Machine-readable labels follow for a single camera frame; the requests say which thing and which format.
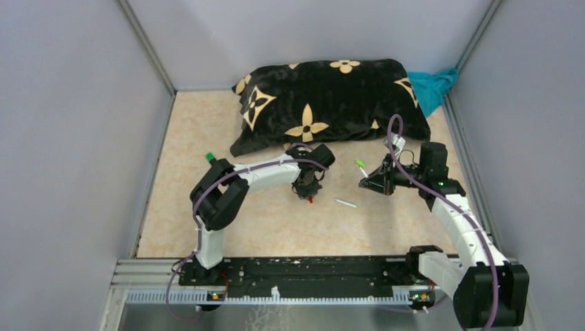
small black object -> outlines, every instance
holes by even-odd
[[[426,252],[442,253],[443,250],[436,245],[419,245],[411,247],[408,253],[406,253],[406,267],[412,275],[419,279],[426,279],[426,277],[419,272],[419,256]]]
[[[310,152],[293,148],[292,150],[288,150],[286,154],[292,156],[294,159],[313,160],[327,168],[335,162],[335,156],[331,150],[323,144],[317,146],[317,148]],[[298,163],[298,165],[301,169],[301,173],[297,177],[297,180],[292,183],[292,191],[296,193],[300,199],[311,199],[317,195],[317,192],[320,189],[323,188],[319,184],[319,181],[321,181],[325,175],[324,170],[311,163],[303,162]],[[318,179],[315,176],[316,172],[323,172],[323,176]]]
[[[181,268],[179,285],[225,285],[226,279],[221,276],[225,272],[225,265],[222,263],[211,269],[205,269],[197,259],[193,259]]]
[[[496,270],[499,300],[493,326],[519,326],[524,321],[528,272],[524,266],[510,263],[497,266]],[[464,328],[486,325],[493,302],[492,286],[489,266],[481,264],[467,269],[453,295],[455,315]]]
[[[412,310],[423,310],[425,307],[429,308],[435,304],[435,291],[429,292],[427,290],[414,291],[411,294],[418,294],[418,298],[411,298],[413,304],[408,305]],[[426,294],[426,298],[423,299],[420,296]]]
[[[193,204],[214,182],[234,171],[234,166],[226,159],[213,159],[210,164],[209,171],[191,191],[189,198]],[[225,184],[228,186],[225,192],[221,193],[219,188],[213,189],[197,210],[197,215],[201,217],[207,231],[221,230],[230,225],[250,188],[248,181],[240,176],[230,178]]]
[[[402,165],[402,168],[416,181],[442,196],[460,194],[465,197],[466,193],[461,184],[448,178],[447,148],[442,143],[422,143],[419,164]],[[382,165],[358,184],[360,188],[367,188],[385,195],[394,193],[397,185],[407,188],[416,187],[395,167],[390,154],[386,154]],[[435,196],[422,189],[419,189],[419,196],[424,199],[429,210],[432,210]]]

gray wall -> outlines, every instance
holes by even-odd
[[[227,88],[259,66],[391,57],[457,63],[488,0],[130,0],[178,90]]]
[[[585,2],[507,1],[452,96],[548,330],[583,330]]]
[[[1,7],[0,330],[96,330],[170,97],[113,0]]]

teal cloth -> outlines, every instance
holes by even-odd
[[[443,104],[443,97],[455,84],[459,73],[451,68],[436,74],[425,72],[409,72],[408,78],[412,84],[419,105],[425,117],[429,117],[435,109]]]

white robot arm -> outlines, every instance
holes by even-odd
[[[447,203],[435,199],[431,212],[445,226],[449,239],[453,242],[461,263],[460,265],[453,263],[443,252],[425,252],[419,256],[419,272],[440,286],[450,298],[453,298],[457,287],[469,267],[479,265],[480,263],[489,265],[488,258],[478,235],[483,236],[488,243],[495,265],[503,266],[505,263],[509,263],[509,261],[497,250],[481,224],[477,222],[467,198],[460,194],[447,194],[445,197],[458,205],[470,216],[476,223],[478,230],[475,230],[462,214],[451,208]]]
[[[528,294],[528,273],[522,265],[513,265],[493,245],[469,206],[465,191],[458,181],[448,178],[447,149],[441,143],[423,143],[418,164],[401,165],[404,175],[387,154],[382,165],[359,186],[391,195],[395,187],[419,188],[419,196],[429,210],[443,223],[459,255],[461,263],[453,263],[436,246],[415,246],[406,255],[410,272],[437,284],[452,300],[459,322],[466,328],[486,325],[492,312],[493,284],[490,267],[497,276],[497,315],[494,326],[517,325],[522,321]],[[452,206],[437,198],[434,191]],[[482,241],[487,244],[484,249]],[[487,252],[493,258],[488,260]]]
[[[212,156],[209,162],[211,169],[190,195],[195,205],[206,190],[211,190],[193,214],[198,227],[195,256],[204,269],[211,269],[223,260],[224,229],[234,220],[248,193],[289,183],[300,199],[312,201],[321,188],[315,172],[323,171],[316,164],[326,168],[335,162],[335,157],[325,145],[320,145],[310,152],[291,148],[274,159],[258,163],[231,165]],[[213,188],[230,173],[237,176],[225,182],[228,185],[225,192]]]
[[[272,160],[251,164],[235,164],[234,171],[250,169],[253,166],[258,166],[271,161],[278,161],[281,163],[280,165],[252,170],[239,175],[240,178],[248,182],[248,193],[253,193],[274,185],[294,183],[297,178],[299,178],[301,168],[298,163],[282,163],[282,161],[285,160],[293,160],[293,157],[285,153]],[[196,215],[196,217],[198,218],[199,224],[204,224],[201,216]],[[201,231],[201,236],[199,237],[199,249],[197,250],[195,257],[206,269],[213,268],[224,259],[223,246],[225,228],[214,231],[207,230],[204,226],[201,226],[197,230]]]

red wire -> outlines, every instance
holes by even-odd
[[[224,290],[224,299],[228,297],[228,287],[230,285],[230,280],[226,274],[221,274],[226,279],[226,289]]]

